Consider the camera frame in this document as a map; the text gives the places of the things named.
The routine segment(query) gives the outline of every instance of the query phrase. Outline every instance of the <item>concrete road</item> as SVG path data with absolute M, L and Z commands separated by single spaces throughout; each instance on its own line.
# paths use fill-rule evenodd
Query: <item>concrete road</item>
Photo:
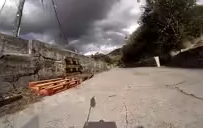
M 5 128 L 203 128 L 203 70 L 116 68 L 3 117 L 0 125 Z

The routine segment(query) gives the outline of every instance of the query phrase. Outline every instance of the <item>asphalt road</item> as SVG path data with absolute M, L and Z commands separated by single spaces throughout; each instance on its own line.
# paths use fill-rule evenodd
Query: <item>asphalt road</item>
M 203 69 L 112 69 L 77 88 L 46 97 L 21 112 L 1 118 L 0 125 L 203 128 Z

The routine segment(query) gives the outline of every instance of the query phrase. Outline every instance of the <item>orange pallet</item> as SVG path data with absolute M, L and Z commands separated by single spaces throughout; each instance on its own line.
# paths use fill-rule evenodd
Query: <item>orange pallet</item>
M 57 78 L 51 80 L 43 80 L 30 82 L 29 88 L 39 95 L 50 96 L 69 88 L 75 87 L 81 81 L 77 78 Z

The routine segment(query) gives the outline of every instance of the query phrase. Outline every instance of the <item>cloudy sky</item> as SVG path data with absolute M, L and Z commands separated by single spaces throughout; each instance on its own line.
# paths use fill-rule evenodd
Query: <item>cloudy sky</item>
M 0 10 L 5 0 L 0 0 Z M 137 27 L 145 0 L 54 0 L 61 36 L 51 0 L 26 0 L 20 35 L 76 49 L 82 54 L 107 53 L 125 43 Z M 7 0 L 0 16 L 0 32 L 12 34 L 19 0 Z

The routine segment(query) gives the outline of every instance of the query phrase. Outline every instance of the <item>vegetation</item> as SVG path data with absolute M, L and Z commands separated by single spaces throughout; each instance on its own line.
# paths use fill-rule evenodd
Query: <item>vegetation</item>
M 196 0 L 146 0 L 140 27 L 122 48 L 122 61 L 166 55 L 203 34 L 203 5 Z
M 104 61 L 111 65 L 118 65 L 121 60 L 121 48 L 115 49 L 109 54 L 96 53 L 91 56 L 95 60 Z

